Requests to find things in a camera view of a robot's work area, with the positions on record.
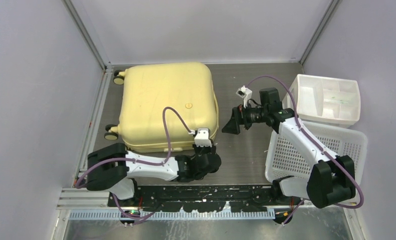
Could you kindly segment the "yellow hard-shell suitcase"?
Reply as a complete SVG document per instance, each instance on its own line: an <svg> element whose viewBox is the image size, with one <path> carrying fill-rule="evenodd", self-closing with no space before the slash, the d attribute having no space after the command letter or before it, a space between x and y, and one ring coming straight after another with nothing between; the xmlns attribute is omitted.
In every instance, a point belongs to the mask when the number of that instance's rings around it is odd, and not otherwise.
<svg viewBox="0 0 396 240"><path fill-rule="evenodd" d="M105 127L105 139L121 139L139 153L190 150L190 130L219 129L219 108L208 66L200 62L138 65L118 70L123 86L119 122Z"/></svg>

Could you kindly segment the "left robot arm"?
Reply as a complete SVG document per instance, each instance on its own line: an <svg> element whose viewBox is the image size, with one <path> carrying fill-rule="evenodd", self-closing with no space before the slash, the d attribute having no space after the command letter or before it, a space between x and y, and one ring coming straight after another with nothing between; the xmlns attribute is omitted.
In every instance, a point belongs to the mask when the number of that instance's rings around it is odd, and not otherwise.
<svg viewBox="0 0 396 240"><path fill-rule="evenodd" d="M134 178L157 178L168 182L189 183L215 173L221 166L216 147L194 146L193 155L169 158L146 156L115 143L88 155L87 170L79 178L89 191L109 191L126 206L139 201Z"/></svg>

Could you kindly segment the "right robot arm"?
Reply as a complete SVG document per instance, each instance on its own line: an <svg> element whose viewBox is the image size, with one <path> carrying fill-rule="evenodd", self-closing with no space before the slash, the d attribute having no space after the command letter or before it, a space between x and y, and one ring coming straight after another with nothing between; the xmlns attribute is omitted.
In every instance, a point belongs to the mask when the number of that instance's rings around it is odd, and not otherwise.
<svg viewBox="0 0 396 240"><path fill-rule="evenodd" d="M252 91L242 86L237 95L243 103L232 109L223 133L239 134L255 123L265 123L280 137L288 140L310 167L309 177L304 179L288 175L275 179L272 184L272 200L279 205L291 197L310 200L321 209L339 205L360 192L355 181L354 161L348 155L340 156L323 145L303 124L291 108L283 108L278 90L274 87L260 90L260 103L251 106Z"/></svg>

